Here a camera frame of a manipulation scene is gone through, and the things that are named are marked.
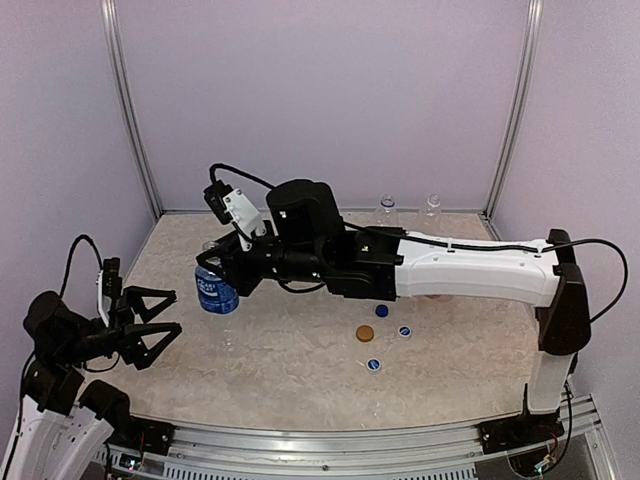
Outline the blue white bottle cap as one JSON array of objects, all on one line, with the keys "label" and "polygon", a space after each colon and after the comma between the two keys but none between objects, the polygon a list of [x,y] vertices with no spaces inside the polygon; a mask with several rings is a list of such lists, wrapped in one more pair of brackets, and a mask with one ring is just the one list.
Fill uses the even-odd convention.
[{"label": "blue white bottle cap", "polygon": [[401,326],[398,329],[398,335],[403,339],[409,339],[412,337],[413,331],[409,326]]}]

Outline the dark blue bottle cap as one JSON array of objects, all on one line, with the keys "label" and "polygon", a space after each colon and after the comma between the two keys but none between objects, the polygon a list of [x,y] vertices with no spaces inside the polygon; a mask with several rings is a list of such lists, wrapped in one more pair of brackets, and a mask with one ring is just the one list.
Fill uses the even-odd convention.
[{"label": "dark blue bottle cap", "polygon": [[390,308],[385,304],[379,304],[375,307],[375,314],[379,318],[387,318],[390,315]]}]

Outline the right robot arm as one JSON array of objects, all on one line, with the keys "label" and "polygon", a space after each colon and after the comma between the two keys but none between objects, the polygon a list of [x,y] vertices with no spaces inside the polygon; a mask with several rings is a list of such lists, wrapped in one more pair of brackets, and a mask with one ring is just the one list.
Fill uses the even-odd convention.
[{"label": "right robot arm", "polygon": [[291,291],[320,287],[349,299],[463,296],[533,307],[537,353],[526,410],[513,419],[511,433],[531,444],[549,429],[573,359],[591,338],[586,285],[566,232],[510,244],[355,226],[344,220],[327,184],[303,179],[269,188],[269,219],[221,180],[203,196],[231,232],[201,253],[198,264],[240,296],[271,280]]}]

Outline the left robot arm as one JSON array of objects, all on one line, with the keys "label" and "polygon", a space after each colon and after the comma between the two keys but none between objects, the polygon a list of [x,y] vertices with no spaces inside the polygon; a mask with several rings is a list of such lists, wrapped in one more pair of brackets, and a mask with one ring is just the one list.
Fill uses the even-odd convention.
[{"label": "left robot arm", "polygon": [[149,368],[182,332],[175,322],[154,320],[177,296],[127,287],[110,298],[106,319],[89,320],[71,311],[54,291],[30,305],[23,325],[34,341],[34,358],[21,380],[2,478],[78,479],[110,444],[167,453],[172,426],[133,416],[129,396],[103,380],[87,382],[83,366],[116,355],[137,370]]}]

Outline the water bottle blue cap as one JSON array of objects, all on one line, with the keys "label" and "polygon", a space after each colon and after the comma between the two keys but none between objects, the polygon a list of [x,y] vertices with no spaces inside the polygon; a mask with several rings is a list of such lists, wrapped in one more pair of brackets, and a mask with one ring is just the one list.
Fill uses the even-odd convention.
[{"label": "water bottle blue cap", "polygon": [[374,220],[380,226],[396,227],[399,225],[399,216],[393,195],[383,195],[381,197]]}]

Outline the short bottle blue label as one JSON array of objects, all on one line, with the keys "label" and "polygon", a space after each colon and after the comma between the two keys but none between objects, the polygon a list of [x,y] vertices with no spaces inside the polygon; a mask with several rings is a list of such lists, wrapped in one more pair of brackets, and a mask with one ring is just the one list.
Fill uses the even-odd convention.
[{"label": "short bottle blue label", "polygon": [[234,288],[211,270],[196,264],[194,270],[197,298],[206,313],[208,330],[226,352],[235,350],[239,296]]}]

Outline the clear bottle blue label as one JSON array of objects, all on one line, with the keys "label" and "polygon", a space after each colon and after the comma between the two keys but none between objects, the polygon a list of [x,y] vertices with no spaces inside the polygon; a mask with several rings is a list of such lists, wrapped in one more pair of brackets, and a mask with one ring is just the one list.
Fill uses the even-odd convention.
[{"label": "clear bottle blue label", "polygon": [[437,194],[430,194],[419,210],[419,216],[424,223],[437,222],[441,218],[441,213],[441,197]]}]

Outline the gold juice bottle cap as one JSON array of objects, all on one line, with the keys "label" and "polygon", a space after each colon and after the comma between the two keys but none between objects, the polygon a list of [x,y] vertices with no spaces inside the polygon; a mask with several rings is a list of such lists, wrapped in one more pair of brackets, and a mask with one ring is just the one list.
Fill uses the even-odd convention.
[{"label": "gold juice bottle cap", "polygon": [[369,325],[360,325],[355,331],[355,337],[362,343],[368,343],[375,338],[375,331]]}]

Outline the white blue short-bottle cap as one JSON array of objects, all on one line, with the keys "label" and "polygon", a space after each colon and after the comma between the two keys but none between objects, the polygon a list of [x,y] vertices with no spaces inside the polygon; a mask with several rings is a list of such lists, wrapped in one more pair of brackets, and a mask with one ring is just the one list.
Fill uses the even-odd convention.
[{"label": "white blue short-bottle cap", "polygon": [[366,362],[366,368],[371,373],[378,373],[381,371],[381,362],[378,359],[371,358]]}]

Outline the orange juice bottle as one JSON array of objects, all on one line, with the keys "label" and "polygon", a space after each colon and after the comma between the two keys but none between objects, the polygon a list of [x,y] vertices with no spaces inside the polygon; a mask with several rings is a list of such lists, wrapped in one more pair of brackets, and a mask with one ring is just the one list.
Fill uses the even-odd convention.
[{"label": "orange juice bottle", "polygon": [[440,303],[446,303],[452,300],[452,297],[449,295],[426,295],[424,298],[432,302]]}]

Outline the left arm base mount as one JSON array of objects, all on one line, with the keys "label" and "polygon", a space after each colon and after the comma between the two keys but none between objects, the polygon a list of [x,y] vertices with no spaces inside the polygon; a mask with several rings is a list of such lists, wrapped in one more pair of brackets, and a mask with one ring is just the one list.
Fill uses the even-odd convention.
[{"label": "left arm base mount", "polygon": [[102,380],[92,381],[79,397],[79,405],[113,428],[108,438],[110,444],[141,453],[168,455],[175,426],[133,415],[129,396],[113,385]]}]

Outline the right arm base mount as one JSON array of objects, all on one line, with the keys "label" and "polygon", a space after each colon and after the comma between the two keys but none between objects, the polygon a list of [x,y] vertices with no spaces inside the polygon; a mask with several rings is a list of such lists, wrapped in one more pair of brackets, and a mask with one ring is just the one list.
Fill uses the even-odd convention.
[{"label": "right arm base mount", "polygon": [[540,442],[558,440],[565,433],[560,408],[548,414],[533,414],[528,407],[525,385],[521,412],[501,419],[487,420],[477,426],[482,451],[493,454],[523,448]]}]

